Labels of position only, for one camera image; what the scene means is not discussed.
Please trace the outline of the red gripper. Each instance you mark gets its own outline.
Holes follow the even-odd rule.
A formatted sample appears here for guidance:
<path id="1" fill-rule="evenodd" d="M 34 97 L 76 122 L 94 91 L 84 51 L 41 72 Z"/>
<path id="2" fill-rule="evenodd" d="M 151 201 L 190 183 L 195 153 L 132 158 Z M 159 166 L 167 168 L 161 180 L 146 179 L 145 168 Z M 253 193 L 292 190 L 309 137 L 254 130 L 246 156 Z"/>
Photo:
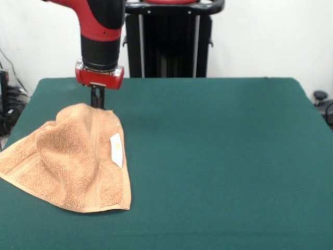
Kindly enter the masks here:
<path id="1" fill-rule="evenodd" d="M 105 88 L 118 90 L 123 82 L 124 67 L 116 66 L 111 71 L 95 71 L 84 65 L 83 60 L 77 60 L 75 64 L 75 75 L 78 83 L 86 86 L 96 85 L 98 87 L 98 95 L 96 87 L 91 87 L 91 106 L 94 108 L 105 108 Z"/>

